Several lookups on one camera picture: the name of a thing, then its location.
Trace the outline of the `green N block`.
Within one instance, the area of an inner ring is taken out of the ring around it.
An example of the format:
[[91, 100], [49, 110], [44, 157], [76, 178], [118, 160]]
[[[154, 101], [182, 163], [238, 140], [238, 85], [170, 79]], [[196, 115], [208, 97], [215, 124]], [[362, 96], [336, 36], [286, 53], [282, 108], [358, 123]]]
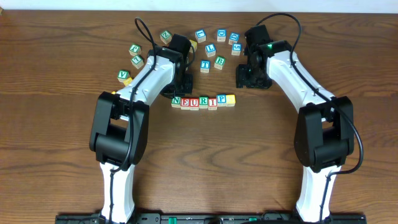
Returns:
[[171, 106], [173, 108], [180, 108], [181, 107], [181, 97], [175, 96], [171, 100]]

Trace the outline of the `red E block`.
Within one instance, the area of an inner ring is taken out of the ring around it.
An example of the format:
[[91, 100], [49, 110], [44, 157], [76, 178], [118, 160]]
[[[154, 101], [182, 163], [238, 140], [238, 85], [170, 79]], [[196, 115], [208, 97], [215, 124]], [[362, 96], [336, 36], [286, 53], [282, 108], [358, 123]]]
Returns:
[[190, 110], [190, 99], [189, 98], [181, 98], [180, 108], [182, 110]]

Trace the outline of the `red U block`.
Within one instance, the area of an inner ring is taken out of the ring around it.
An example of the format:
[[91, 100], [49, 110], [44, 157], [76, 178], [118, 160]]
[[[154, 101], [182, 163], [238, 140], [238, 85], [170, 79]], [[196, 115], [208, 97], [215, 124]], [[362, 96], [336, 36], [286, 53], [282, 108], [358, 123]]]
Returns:
[[189, 104], [190, 110], [199, 110], [199, 99], [198, 98], [190, 98]]

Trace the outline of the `green R block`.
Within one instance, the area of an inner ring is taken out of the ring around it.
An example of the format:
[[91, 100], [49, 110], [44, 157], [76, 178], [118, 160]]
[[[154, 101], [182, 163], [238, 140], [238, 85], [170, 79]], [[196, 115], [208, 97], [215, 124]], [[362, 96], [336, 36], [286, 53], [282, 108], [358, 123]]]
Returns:
[[199, 109], [207, 109], [208, 108], [208, 100], [207, 96], [199, 97]]

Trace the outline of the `yellow S block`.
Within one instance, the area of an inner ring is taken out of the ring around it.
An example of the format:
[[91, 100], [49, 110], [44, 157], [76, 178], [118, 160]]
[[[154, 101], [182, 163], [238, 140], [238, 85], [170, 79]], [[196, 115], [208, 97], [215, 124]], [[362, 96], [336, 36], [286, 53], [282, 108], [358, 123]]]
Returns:
[[236, 97], [235, 95], [226, 95], [226, 105], [229, 107], [235, 106]]

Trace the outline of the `red I block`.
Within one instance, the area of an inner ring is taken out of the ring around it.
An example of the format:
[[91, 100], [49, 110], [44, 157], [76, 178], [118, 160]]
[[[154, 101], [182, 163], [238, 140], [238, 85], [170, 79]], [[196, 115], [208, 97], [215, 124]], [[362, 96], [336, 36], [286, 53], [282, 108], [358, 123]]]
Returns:
[[208, 99], [208, 109], [209, 110], [217, 110], [218, 109], [218, 102], [217, 102], [216, 98]]

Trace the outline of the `blue P block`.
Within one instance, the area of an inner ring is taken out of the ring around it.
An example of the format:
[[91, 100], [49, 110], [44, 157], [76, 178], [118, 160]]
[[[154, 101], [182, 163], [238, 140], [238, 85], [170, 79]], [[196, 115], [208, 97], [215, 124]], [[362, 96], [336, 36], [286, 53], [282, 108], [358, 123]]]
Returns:
[[226, 95], [217, 95], [216, 99], [217, 99], [217, 105], [219, 107], [227, 106]]

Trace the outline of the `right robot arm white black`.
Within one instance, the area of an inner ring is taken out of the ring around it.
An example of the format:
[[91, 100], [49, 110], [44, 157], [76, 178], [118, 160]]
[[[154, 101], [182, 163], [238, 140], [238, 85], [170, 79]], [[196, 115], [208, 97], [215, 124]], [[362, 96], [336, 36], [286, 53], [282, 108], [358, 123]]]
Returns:
[[337, 172], [353, 152], [353, 130], [335, 103], [349, 118], [353, 105], [325, 90], [300, 63], [285, 40], [249, 40], [244, 50], [247, 64], [236, 69], [236, 86], [267, 89], [278, 84], [297, 110], [295, 153], [303, 165], [296, 211], [304, 222], [326, 220]]

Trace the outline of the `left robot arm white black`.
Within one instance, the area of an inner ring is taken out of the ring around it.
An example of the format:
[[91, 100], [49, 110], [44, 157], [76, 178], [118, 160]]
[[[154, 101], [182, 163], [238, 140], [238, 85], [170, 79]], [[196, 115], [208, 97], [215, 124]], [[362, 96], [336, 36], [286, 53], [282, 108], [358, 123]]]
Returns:
[[116, 93], [98, 97], [89, 147], [95, 152], [104, 177], [104, 206], [100, 223], [127, 223], [135, 210], [132, 197], [134, 168], [147, 145], [149, 109], [154, 100], [192, 92], [191, 44], [155, 46], [136, 78]]

